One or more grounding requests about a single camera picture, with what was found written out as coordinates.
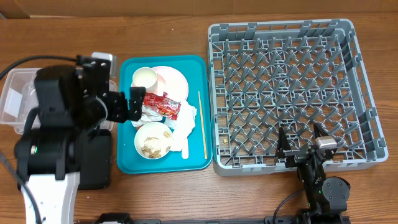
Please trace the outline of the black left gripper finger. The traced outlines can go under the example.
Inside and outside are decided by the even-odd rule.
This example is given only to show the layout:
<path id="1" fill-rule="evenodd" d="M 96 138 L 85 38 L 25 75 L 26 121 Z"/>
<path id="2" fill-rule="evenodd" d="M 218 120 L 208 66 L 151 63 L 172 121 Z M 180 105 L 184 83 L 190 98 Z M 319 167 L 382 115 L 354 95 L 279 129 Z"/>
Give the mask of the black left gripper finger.
<path id="1" fill-rule="evenodd" d="M 127 99 L 124 92 L 110 91 L 107 95 L 108 121 L 124 123 L 128 117 Z"/>
<path id="2" fill-rule="evenodd" d="M 142 116 L 142 105 L 146 95 L 145 87 L 130 87 L 128 120 L 139 121 Z"/>

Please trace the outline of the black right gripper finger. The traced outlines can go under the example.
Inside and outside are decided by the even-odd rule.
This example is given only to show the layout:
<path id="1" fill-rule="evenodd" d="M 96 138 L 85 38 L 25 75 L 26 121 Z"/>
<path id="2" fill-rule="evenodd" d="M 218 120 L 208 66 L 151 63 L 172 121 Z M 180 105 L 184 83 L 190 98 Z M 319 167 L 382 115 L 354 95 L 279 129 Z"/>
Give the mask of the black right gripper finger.
<path id="1" fill-rule="evenodd" d="M 322 128 L 320 123 L 313 124 L 313 132 L 315 138 L 329 136 L 329 134 Z"/>
<path id="2" fill-rule="evenodd" d="M 279 128 L 276 157 L 294 157 L 289 140 L 285 134 L 283 127 Z"/>

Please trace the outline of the cream white cup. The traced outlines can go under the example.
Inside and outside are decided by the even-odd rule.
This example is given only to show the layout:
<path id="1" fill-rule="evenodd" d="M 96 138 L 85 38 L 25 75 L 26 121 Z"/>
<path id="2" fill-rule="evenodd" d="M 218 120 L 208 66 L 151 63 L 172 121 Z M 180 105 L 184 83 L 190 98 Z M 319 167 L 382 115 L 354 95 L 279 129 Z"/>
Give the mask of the cream white cup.
<path id="1" fill-rule="evenodd" d="M 146 92 L 157 92 L 157 73 L 150 67 L 138 68 L 132 76 L 132 87 L 144 87 Z"/>

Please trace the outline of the red snack wrapper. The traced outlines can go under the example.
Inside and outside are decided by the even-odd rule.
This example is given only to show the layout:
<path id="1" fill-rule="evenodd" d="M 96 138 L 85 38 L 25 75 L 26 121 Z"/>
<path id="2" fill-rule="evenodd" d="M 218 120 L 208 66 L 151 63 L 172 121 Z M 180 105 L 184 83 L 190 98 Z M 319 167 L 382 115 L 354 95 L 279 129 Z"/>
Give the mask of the red snack wrapper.
<path id="1" fill-rule="evenodd" d="M 181 107 L 180 102 L 172 100 L 165 92 L 163 92 L 162 96 L 155 93 L 146 93 L 143 104 L 171 120 L 177 119 Z"/>

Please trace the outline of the white bowl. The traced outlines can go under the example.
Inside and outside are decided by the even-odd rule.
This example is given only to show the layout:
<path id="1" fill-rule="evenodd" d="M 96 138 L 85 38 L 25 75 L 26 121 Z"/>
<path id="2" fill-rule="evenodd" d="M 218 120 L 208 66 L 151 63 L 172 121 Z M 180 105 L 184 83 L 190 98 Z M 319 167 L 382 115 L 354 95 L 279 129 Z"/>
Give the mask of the white bowl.
<path id="1" fill-rule="evenodd" d="M 141 126 L 134 137 L 136 151 L 145 159 L 157 160 L 165 157 L 172 146 L 171 129 L 160 122 Z"/>

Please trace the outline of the white napkin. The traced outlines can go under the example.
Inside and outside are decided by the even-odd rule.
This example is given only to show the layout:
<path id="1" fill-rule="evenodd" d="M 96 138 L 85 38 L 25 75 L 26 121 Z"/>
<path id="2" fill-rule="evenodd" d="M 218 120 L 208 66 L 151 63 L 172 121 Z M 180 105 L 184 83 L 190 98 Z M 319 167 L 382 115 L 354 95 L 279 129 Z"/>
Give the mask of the white napkin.
<path id="1" fill-rule="evenodd" d="M 139 127 L 144 124 L 161 121 L 165 118 L 164 124 L 170 129 L 173 129 L 171 151 L 181 151 L 187 145 L 187 138 L 195 127 L 195 118 L 197 109 L 189 105 L 187 101 L 180 102 L 180 111 L 177 114 L 177 119 L 172 120 L 155 112 L 150 106 L 142 106 L 142 116 L 139 121 L 132 121 L 134 127 Z"/>

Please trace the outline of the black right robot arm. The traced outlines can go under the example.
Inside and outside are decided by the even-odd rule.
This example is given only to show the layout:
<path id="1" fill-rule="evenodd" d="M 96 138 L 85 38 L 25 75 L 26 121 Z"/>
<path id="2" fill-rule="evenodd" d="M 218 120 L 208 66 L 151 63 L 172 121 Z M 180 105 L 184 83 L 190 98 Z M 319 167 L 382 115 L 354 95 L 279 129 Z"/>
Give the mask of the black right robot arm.
<path id="1" fill-rule="evenodd" d="M 351 186 L 341 177 L 327 177 L 323 168 L 323 163 L 334 157 L 337 142 L 318 123 L 313 125 L 313 130 L 315 143 L 293 152 L 284 129 L 279 128 L 275 157 L 284 159 L 286 168 L 297 170 L 297 177 L 303 183 L 303 189 L 289 195 L 278 205 L 272 216 L 272 223 L 350 222 L 349 217 L 343 216 L 343 212 L 348 208 Z M 298 210 L 292 217 L 279 217 L 277 214 L 280 208 L 301 192 L 305 192 L 308 208 Z"/>

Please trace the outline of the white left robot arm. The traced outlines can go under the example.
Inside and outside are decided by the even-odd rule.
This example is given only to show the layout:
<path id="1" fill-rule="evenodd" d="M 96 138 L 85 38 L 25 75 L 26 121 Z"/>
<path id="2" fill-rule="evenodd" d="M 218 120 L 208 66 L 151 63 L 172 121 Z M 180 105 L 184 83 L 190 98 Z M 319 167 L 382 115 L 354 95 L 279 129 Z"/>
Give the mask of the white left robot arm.
<path id="1" fill-rule="evenodd" d="M 27 223 L 72 223 L 76 193 L 109 186 L 112 135 L 100 125 L 140 119 L 146 94 L 143 87 L 111 91 L 110 60 L 57 60 L 36 73 L 38 104 L 14 147 Z"/>

